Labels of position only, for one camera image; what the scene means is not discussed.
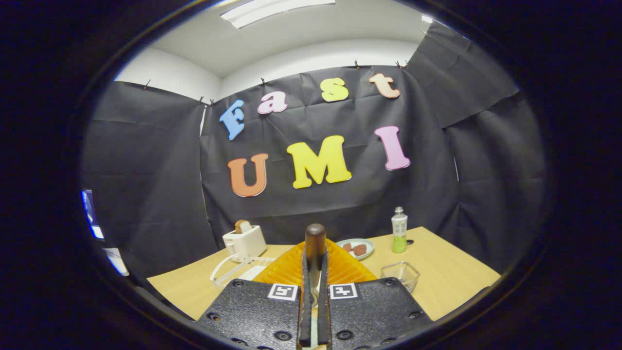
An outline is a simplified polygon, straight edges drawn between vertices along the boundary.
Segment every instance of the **plate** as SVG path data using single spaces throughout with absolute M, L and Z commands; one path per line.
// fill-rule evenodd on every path
M 352 239 L 341 240 L 341 241 L 337 242 L 337 245 L 339 245 L 341 248 L 343 248 L 343 246 L 348 244 L 348 243 L 350 243 L 353 248 L 356 247 L 359 244 L 365 244 L 367 246 L 367 252 L 365 254 L 359 256 L 359 257 L 354 255 L 354 252 L 350 252 L 350 255 L 355 257 L 357 260 L 365 259 L 366 257 L 368 257 L 371 254 L 371 252 L 374 251 L 374 243 L 371 243 L 370 240 L 366 240 L 366 239 L 362 239 L 362 238 L 352 238 Z

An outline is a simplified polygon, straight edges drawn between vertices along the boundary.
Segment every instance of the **yellow letter m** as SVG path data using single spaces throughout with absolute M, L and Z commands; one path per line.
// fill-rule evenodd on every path
M 290 145 L 287 152 L 294 159 L 294 171 L 296 181 L 294 188 L 305 188 L 311 186 L 311 180 L 307 177 L 307 171 L 315 180 L 321 184 L 324 179 L 324 172 L 328 167 L 326 181 L 329 183 L 347 181 L 352 178 L 352 173 L 346 169 L 346 162 L 343 159 L 343 136 L 329 136 L 322 141 L 320 154 L 315 153 L 304 142 Z

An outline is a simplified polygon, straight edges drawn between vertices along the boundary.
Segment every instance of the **table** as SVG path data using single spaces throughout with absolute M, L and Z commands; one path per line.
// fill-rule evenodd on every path
M 447 315 L 500 277 L 490 267 L 423 227 L 408 230 L 406 236 L 414 243 L 408 245 L 404 253 L 391 252 L 392 235 L 369 239 L 374 243 L 374 252 L 361 263 L 377 277 L 386 265 L 400 261 L 410 263 L 420 273 L 412 296 L 433 321 Z M 291 247 L 293 245 L 269 244 L 261 256 L 276 258 Z M 147 280 L 173 305 L 199 319 L 222 290 L 210 281 L 210 275 L 227 256 L 226 249 L 223 249 Z M 227 261 L 221 271 L 231 270 L 236 265 Z

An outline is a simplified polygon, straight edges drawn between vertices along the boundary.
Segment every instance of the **orange letter u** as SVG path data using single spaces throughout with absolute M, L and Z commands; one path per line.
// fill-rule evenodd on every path
M 266 159 L 268 159 L 267 153 L 259 153 L 251 157 L 251 162 L 255 163 L 255 177 L 257 178 L 252 186 L 248 186 L 244 181 L 246 159 L 234 159 L 227 164 L 231 169 L 231 188 L 235 194 L 240 197 L 253 197 L 266 189 Z

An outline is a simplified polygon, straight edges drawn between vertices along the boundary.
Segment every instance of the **ceiling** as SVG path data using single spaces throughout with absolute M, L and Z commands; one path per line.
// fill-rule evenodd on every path
M 389 39 L 419 43 L 421 13 L 393 0 L 337 0 L 287 11 L 242 29 L 220 17 L 249 0 L 214 5 L 170 31 L 151 47 L 183 57 L 224 78 L 248 64 L 321 42 Z

